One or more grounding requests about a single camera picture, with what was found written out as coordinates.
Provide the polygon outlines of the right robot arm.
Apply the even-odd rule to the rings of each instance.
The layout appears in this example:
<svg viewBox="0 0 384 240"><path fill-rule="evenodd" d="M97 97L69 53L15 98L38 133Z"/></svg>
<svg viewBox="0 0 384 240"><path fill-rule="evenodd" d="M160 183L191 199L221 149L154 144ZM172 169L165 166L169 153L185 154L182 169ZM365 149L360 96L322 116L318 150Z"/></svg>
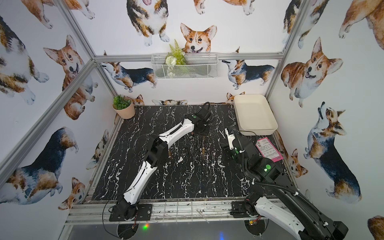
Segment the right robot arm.
<svg viewBox="0 0 384 240"><path fill-rule="evenodd" d="M245 201L246 213L257 213L286 230L297 240L343 240L348 227L333 221L317 209L292 184L280 185L287 179L284 171L271 159L261 157L255 144L234 128L226 128L228 144L224 149L242 168L245 177L273 193L286 207L273 204L262 193L251 191Z"/></svg>

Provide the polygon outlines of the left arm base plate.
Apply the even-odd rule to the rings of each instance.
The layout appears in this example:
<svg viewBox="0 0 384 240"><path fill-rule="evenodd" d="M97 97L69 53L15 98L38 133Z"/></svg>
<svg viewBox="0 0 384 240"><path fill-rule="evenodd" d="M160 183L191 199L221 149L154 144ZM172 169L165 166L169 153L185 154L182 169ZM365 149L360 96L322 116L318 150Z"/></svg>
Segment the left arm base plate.
<svg viewBox="0 0 384 240"><path fill-rule="evenodd" d="M152 215L152 204L136 204L133 206L123 206L116 204L110 214L110 222L122 221L149 221Z"/></svg>

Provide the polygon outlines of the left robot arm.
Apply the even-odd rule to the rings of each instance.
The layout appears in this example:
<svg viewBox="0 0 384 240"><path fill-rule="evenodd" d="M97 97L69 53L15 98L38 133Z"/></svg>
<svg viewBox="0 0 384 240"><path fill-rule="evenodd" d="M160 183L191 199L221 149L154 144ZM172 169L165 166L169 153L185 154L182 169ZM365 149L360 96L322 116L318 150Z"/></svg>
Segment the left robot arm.
<svg viewBox="0 0 384 240"><path fill-rule="evenodd" d="M173 128L159 135L151 135L146 154L139 172L127 190L117 199L114 212L124 220L131 220L138 214L138 203L142 192L158 167L169 159L169 148L189 133L207 136L210 130L211 104L204 103L196 113L184 115Z"/></svg>

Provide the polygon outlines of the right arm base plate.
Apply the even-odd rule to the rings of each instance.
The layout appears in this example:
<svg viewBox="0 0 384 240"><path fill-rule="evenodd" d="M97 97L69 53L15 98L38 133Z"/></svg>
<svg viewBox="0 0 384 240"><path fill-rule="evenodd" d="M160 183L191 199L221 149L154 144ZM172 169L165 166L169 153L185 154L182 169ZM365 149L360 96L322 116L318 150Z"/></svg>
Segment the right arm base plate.
<svg viewBox="0 0 384 240"><path fill-rule="evenodd" d="M258 218L264 217L257 212L256 205L250 201L233 201L231 202L230 215L234 218Z"/></svg>

